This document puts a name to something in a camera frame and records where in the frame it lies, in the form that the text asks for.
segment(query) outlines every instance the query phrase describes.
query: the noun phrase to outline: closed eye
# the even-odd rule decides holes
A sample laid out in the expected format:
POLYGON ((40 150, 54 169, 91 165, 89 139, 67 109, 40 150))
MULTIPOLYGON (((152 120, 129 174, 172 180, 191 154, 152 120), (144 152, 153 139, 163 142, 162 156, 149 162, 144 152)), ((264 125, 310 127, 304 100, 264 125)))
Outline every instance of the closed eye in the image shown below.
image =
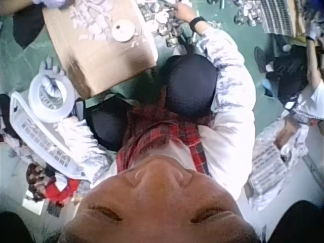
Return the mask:
POLYGON ((99 213, 107 216, 108 218, 110 218, 116 222, 123 221, 123 219, 120 216, 118 216, 118 214, 116 214, 113 210, 111 210, 109 208, 98 206, 98 205, 89 206, 88 208, 92 209, 92 210, 96 210, 99 213))
POLYGON ((223 212, 220 208, 209 208, 198 210, 195 216, 190 220, 193 224, 203 223, 205 220, 223 212))

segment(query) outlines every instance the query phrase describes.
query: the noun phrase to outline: open cardboard box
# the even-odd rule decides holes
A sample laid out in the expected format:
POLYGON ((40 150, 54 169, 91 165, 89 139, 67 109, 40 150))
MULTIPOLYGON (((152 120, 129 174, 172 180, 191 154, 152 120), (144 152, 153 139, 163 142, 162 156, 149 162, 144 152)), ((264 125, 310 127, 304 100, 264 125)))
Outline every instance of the open cardboard box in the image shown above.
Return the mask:
POLYGON ((130 20, 138 36, 126 43, 79 40, 86 29, 73 28, 70 10, 44 9, 44 20, 55 51, 75 89, 87 99, 128 80, 156 65, 154 38, 143 26, 144 18, 135 0, 114 0, 110 15, 113 22, 130 20))

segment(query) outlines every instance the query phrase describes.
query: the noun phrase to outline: green floor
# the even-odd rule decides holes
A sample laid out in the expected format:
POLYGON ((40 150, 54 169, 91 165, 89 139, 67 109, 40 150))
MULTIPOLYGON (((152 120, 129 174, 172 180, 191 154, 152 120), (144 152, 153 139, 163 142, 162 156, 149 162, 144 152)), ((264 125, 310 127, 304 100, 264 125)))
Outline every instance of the green floor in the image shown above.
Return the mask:
MULTIPOLYGON (((262 25, 249 27, 247 25, 237 26, 233 22, 237 7, 232 1, 226 1, 226 8, 219 9, 218 5, 208 5, 206 0, 194 0, 193 6, 199 10, 201 16, 207 20, 223 22, 223 29, 227 31, 236 41, 237 46, 246 59, 246 67, 249 70, 257 90, 257 103, 254 109, 256 118, 256 132, 272 123, 281 113, 281 104, 275 100, 266 98, 260 81, 263 75, 259 73, 254 60, 254 48, 262 48, 268 45, 268 35, 263 31, 262 25)), ((13 22, 11 17, 2 18, 3 29, 0 33, 0 92, 24 91, 28 89, 32 78, 37 74, 39 64, 47 56, 54 57, 58 63, 57 56, 48 37, 46 29, 43 29, 37 39, 25 50, 18 46, 13 38, 13 22)), ((159 58, 158 67, 163 65, 171 55, 172 50, 165 46, 162 39, 156 40, 159 58)), ((137 99, 140 102, 153 102, 158 96, 160 83, 145 78, 145 75, 134 78, 115 86, 111 91, 121 93, 126 97, 137 99)), ((89 103, 97 103, 103 96, 92 99, 89 103)))

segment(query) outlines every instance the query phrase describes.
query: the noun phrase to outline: white shirt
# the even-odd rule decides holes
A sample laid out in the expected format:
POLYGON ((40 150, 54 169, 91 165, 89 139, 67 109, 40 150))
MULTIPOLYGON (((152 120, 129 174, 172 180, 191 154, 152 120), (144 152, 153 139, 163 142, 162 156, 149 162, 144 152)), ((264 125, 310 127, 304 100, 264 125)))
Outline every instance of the white shirt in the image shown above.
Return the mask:
MULTIPOLYGON (((238 199, 241 189, 252 171, 252 150, 255 127, 252 109, 256 94, 253 80, 244 66, 244 58, 238 52, 233 39, 224 31, 208 28, 204 31, 199 47, 218 69, 216 93, 211 110, 216 113, 214 125, 198 126, 201 142, 207 158, 208 169, 215 181, 238 199)), ((97 141, 87 141, 89 128, 85 121, 62 121, 58 132, 85 174, 95 187, 104 179, 117 174, 116 161, 97 141)), ((195 170, 189 148, 179 141, 150 150, 147 156, 167 155, 187 169, 195 170)))
POLYGON ((298 97, 296 113, 308 118, 324 119, 324 83, 321 81, 313 91, 308 85, 298 97))

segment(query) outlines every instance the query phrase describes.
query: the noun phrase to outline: red plaid scarf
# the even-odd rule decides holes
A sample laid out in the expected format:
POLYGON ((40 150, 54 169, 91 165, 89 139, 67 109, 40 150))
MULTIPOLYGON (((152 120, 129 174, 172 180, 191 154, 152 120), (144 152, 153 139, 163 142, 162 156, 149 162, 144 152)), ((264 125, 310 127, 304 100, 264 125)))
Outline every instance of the red plaid scarf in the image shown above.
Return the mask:
POLYGON ((117 154, 118 172, 133 166, 139 155, 173 139, 182 141, 189 147, 196 170, 208 175, 207 160, 197 125, 208 126, 211 120, 212 116, 206 116, 192 123, 161 106, 135 107, 128 114, 129 125, 124 136, 124 146, 117 154))

